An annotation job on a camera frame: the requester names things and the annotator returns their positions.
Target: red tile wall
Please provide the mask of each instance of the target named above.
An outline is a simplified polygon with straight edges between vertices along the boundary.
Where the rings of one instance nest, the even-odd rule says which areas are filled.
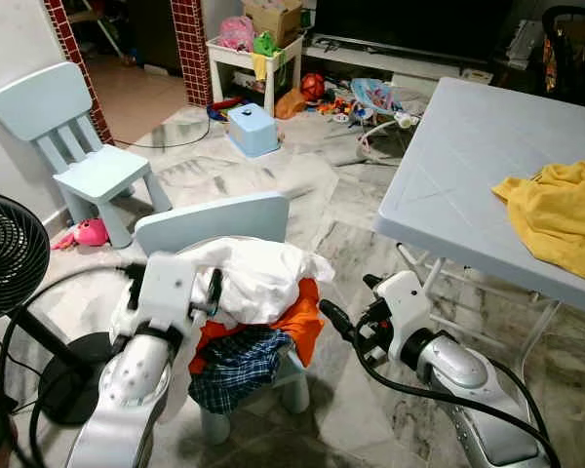
[[[52,20],[52,25],[55,28],[55,33],[57,34],[58,41],[60,42],[60,46],[62,47],[62,51],[65,54],[65,57],[80,66],[82,74],[85,77],[85,83],[87,83],[87,88],[89,89],[89,94],[91,95],[91,99],[93,101],[93,105],[89,113],[91,115],[91,119],[93,120],[97,134],[99,135],[99,139],[101,139],[104,143],[113,144],[113,137],[108,130],[108,125],[106,125],[104,115],[102,114],[101,107],[99,106],[98,95],[96,94],[96,90],[94,90],[93,84],[91,83],[89,70],[83,62],[80,51],[78,50],[78,45],[74,39],[71,25],[69,22],[67,22],[67,14],[65,13],[65,9],[62,6],[62,2],[61,0],[44,0],[44,4],[46,5],[46,9],[50,15],[50,20]]]
[[[171,0],[175,37],[186,98],[190,104],[213,101],[201,0]]]

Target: pink toy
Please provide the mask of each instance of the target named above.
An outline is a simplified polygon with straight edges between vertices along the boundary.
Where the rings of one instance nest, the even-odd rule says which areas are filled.
[[[252,52],[254,50],[254,24],[247,17],[226,18],[221,23],[218,45],[235,51]]]
[[[67,249],[74,244],[83,246],[102,246],[108,241],[108,232],[101,219],[85,219],[72,227],[65,237],[52,246],[55,249]]]

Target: yellow cloth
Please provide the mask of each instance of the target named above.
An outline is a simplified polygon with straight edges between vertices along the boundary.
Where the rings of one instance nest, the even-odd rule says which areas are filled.
[[[266,79],[266,56],[252,53],[253,71],[256,80]]]
[[[550,164],[531,180],[507,177],[492,191],[536,258],[585,278],[585,161]]]

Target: light blue box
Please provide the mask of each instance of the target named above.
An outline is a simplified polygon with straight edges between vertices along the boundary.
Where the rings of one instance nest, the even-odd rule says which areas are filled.
[[[275,119],[257,104],[247,104],[227,113],[232,141],[249,158],[261,156],[280,147]]]

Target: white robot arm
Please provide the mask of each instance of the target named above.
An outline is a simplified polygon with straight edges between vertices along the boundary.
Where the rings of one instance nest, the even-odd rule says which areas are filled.
[[[377,357],[377,349],[383,349],[390,361],[408,365],[431,390],[527,421],[527,414],[498,384],[488,358],[463,347],[445,331],[429,330],[431,303],[413,272],[403,271],[384,281],[368,275],[365,282],[370,283],[377,301],[369,306],[361,328],[354,328],[336,305],[321,301],[321,310],[342,337],[361,348],[365,369]],[[541,445],[516,425],[461,405],[440,402],[440,407],[452,420],[473,467],[551,466]]]
[[[180,256],[156,253],[148,259],[127,301],[130,326],[114,343],[120,352],[102,371],[96,409],[67,467],[146,466],[154,423],[163,412],[176,414],[187,398],[188,364],[220,296],[220,271],[215,270],[212,301],[192,303],[194,277],[195,265]]]

